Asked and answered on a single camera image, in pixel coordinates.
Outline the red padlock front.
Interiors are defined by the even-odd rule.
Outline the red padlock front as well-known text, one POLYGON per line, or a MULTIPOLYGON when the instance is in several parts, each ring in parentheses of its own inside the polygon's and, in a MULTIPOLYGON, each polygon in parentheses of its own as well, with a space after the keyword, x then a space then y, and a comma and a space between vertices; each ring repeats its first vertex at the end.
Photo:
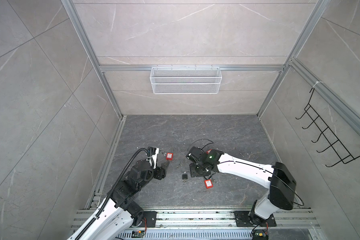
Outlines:
POLYGON ((205 183, 206 189, 210 189, 214 186, 211 179, 204 180, 204 183, 205 183))

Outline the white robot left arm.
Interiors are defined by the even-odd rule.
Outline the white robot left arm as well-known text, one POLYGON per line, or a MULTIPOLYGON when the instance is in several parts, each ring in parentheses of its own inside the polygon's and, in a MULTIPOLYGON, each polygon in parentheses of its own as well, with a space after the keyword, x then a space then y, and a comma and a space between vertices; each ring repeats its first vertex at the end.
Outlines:
POLYGON ((151 180, 166 177, 170 162, 155 169, 146 160, 137 161, 123 176, 95 212, 76 230, 69 240, 113 240, 129 227, 137 227, 143 220, 144 210, 135 198, 151 180))

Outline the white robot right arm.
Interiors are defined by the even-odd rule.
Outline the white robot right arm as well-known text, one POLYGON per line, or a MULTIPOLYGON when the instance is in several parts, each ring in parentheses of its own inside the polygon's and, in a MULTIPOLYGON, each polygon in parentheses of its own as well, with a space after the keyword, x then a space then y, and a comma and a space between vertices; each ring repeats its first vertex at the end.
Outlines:
POLYGON ((278 210, 290 211, 297 196, 297 182, 280 162, 274 165, 257 164, 233 157, 219 150, 204 151, 191 147, 186 158, 190 164, 192 177, 203 177, 207 189, 213 187, 212 175, 215 173, 231 174, 257 183, 268 191, 253 204, 248 213, 252 225, 262 225, 278 210))

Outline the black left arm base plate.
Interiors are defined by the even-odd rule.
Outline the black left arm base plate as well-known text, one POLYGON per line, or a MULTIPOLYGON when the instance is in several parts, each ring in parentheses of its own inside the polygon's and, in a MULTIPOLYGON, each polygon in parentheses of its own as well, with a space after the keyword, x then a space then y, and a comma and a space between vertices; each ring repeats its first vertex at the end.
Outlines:
POLYGON ((142 223, 141 227, 147 227, 147 228, 155 228, 156 222, 157 222, 157 214, 156 211, 145 211, 143 213, 142 223))

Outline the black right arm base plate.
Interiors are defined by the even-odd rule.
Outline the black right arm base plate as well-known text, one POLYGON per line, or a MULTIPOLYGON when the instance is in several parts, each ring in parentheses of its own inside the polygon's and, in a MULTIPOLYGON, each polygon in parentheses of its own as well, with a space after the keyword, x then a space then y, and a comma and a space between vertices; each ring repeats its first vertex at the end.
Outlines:
POLYGON ((234 211, 237 227, 276 227, 277 223, 273 214, 269 218, 263 219, 251 211, 234 211))

